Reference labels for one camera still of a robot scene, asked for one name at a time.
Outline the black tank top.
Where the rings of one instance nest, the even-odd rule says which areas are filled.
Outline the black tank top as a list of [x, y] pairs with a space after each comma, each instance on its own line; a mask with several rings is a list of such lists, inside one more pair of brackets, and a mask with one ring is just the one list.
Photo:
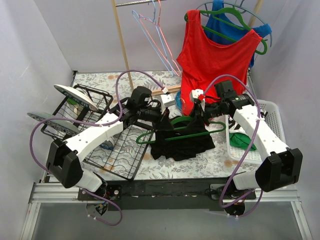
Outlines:
[[150, 144], [151, 155], [172, 158], [175, 161], [195, 158], [197, 154], [212, 150], [216, 146], [205, 125], [193, 117], [176, 116], [171, 119], [172, 131], [157, 131], [155, 142]]

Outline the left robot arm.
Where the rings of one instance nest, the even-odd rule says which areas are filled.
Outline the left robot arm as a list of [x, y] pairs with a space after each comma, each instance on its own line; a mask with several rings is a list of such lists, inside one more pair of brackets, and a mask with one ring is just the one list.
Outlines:
[[82, 168], [86, 156], [99, 145], [120, 134], [138, 120], [151, 122], [159, 130], [172, 130], [169, 107], [175, 99], [166, 88], [160, 99], [153, 99], [152, 92], [143, 86], [136, 87], [131, 96], [120, 100], [93, 126], [64, 141], [54, 140], [49, 149], [46, 168], [66, 188], [85, 188], [95, 200], [106, 196], [102, 177]]

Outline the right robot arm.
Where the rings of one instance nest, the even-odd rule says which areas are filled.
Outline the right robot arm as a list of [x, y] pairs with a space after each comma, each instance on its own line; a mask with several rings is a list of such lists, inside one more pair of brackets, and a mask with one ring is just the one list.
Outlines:
[[261, 165], [255, 171], [237, 173], [230, 176], [226, 186], [227, 195], [237, 199], [245, 190], [260, 188], [270, 192], [299, 180], [303, 154], [298, 148], [290, 148], [271, 130], [260, 117], [258, 104], [247, 94], [238, 95], [230, 80], [214, 85], [218, 101], [205, 103], [205, 93], [201, 89], [189, 94], [194, 103], [193, 114], [201, 116], [205, 123], [211, 117], [228, 115], [239, 124], [256, 147]]

